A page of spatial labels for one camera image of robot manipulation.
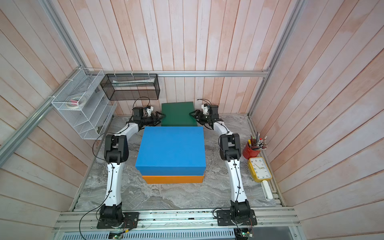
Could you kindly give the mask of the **green shoebox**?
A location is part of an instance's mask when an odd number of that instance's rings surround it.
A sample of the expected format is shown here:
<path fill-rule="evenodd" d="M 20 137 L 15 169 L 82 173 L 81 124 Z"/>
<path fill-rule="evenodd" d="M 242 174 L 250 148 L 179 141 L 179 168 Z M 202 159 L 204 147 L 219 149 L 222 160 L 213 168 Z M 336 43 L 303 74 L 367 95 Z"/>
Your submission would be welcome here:
<path fill-rule="evenodd" d="M 163 103 L 162 127 L 197 127 L 197 121 L 190 116 L 195 110 L 193 102 Z"/>

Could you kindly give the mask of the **blue shoebox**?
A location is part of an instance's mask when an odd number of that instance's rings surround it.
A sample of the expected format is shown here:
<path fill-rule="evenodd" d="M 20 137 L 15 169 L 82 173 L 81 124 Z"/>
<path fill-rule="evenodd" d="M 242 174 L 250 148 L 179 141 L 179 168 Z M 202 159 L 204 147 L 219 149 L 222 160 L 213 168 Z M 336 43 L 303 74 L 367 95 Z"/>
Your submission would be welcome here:
<path fill-rule="evenodd" d="M 146 127 L 135 167 L 142 176 L 203 176 L 204 129 Z"/>

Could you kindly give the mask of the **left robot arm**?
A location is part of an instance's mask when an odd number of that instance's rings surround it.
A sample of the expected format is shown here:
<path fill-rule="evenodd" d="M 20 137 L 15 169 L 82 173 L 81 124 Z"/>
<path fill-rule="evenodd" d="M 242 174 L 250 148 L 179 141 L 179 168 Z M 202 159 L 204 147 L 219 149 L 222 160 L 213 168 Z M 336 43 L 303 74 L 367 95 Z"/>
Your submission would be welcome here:
<path fill-rule="evenodd" d="M 134 107 L 133 115 L 125 127 L 105 138 L 104 160 L 108 167 L 108 181 L 105 200 L 100 206 L 100 221 L 113 228 L 124 222 L 121 186 L 125 163 L 129 158 L 128 140 L 145 127 L 155 127 L 166 117 L 154 112 L 153 107 Z"/>

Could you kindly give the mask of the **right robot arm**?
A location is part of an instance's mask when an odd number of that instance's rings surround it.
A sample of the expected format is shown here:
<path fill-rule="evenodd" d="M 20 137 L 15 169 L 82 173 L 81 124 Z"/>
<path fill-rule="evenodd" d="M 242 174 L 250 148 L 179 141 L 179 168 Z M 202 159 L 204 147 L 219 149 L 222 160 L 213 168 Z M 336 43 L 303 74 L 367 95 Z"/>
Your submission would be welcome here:
<path fill-rule="evenodd" d="M 219 106 L 202 105 L 201 110 L 190 112 L 200 125 L 215 131 L 219 135 L 220 157 L 225 162 L 231 183 L 230 214 L 234 223 L 239 224 L 251 217 L 251 207 L 247 199 L 240 171 L 240 136 L 233 133 L 219 116 Z"/>

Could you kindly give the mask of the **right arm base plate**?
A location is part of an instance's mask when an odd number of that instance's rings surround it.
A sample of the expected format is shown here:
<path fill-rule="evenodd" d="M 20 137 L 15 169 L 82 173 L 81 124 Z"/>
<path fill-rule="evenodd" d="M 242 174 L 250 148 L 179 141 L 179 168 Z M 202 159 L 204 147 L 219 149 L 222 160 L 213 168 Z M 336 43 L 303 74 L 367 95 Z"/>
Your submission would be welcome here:
<path fill-rule="evenodd" d="M 217 210 L 214 213 L 219 226 L 256 226 L 258 224 L 254 210 L 249 214 L 235 214 L 231 210 Z"/>

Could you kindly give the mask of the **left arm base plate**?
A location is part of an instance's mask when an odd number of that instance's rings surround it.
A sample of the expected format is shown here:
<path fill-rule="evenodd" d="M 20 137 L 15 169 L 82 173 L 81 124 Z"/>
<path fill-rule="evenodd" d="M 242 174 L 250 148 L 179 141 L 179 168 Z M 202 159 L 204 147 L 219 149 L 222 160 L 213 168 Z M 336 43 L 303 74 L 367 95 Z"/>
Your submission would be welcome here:
<path fill-rule="evenodd" d="M 103 216 L 97 224 L 97 229 L 134 229 L 137 227 L 139 220 L 139 212 L 125 212 L 117 216 Z"/>

